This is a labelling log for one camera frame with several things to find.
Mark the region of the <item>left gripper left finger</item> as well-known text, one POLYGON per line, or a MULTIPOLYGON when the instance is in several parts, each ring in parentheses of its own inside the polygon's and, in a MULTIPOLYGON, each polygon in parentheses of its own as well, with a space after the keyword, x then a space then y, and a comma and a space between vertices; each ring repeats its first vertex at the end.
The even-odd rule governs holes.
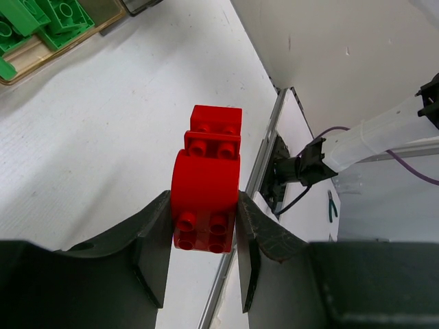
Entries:
POLYGON ((3 240, 1 327, 154 328, 170 251, 169 191, 67 251, 3 240))

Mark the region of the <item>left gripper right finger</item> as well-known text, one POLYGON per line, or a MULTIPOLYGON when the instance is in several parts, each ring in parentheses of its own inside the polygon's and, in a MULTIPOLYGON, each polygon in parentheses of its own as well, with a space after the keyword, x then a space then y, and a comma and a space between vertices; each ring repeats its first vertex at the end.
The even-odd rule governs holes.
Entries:
POLYGON ((261 269, 251 328, 437 328, 438 245, 305 242, 252 224, 261 269))

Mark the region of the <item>red lego block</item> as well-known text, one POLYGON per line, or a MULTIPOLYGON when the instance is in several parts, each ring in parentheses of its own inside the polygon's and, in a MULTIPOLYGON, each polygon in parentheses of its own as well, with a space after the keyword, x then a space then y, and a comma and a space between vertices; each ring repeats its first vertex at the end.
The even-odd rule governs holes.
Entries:
POLYGON ((171 181, 178 249, 231 251, 241 168, 240 108, 196 105, 171 181))

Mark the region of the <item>green square lego block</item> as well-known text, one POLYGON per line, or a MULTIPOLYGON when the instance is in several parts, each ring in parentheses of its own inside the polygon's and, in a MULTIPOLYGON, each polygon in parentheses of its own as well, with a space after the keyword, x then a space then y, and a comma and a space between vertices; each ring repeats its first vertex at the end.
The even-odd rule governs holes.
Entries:
POLYGON ((34 0, 1 0, 1 14, 23 36, 35 34, 51 22, 34 0))

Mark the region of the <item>small green lego block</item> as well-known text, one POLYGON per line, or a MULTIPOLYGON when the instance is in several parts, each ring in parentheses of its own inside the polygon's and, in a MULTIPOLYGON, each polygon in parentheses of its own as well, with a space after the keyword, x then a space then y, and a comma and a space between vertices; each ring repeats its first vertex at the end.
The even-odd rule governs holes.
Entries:
POLYGON ((30 36, 24 36, 7 20, 1 17, 1 78, 4 80, 11 80, 17 74, 14 66, 9 63, 5 57, 19 47, 23 46, 30 36))

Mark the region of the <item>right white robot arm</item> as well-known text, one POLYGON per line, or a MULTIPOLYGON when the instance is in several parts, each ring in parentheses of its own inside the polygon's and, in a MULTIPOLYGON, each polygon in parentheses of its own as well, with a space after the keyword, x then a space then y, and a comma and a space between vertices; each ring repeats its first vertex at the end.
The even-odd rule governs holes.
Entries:
POLYGON ((296 157, 290 182, 313 186, 369 157, 390 154, 416 177, 437 185, 438 180, 411 168, 392 150, 401 145, 438 136, 438 76, 395 108, 358 126, 310 142, 296 157))

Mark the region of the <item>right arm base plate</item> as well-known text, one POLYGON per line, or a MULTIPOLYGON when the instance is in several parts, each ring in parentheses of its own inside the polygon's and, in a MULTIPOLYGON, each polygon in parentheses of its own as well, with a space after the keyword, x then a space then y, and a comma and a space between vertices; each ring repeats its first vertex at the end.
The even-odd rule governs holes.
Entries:
POLYGON ((278 221, 282 214, 296 205, 311 189, 311 186, 306 186, 293 201, 286 206, 283 205, 287 184, 298 182, 295 176, 295 163, 296 158, 290 157, 288 146, 280 136, 277 136, 259 192, 278 221))

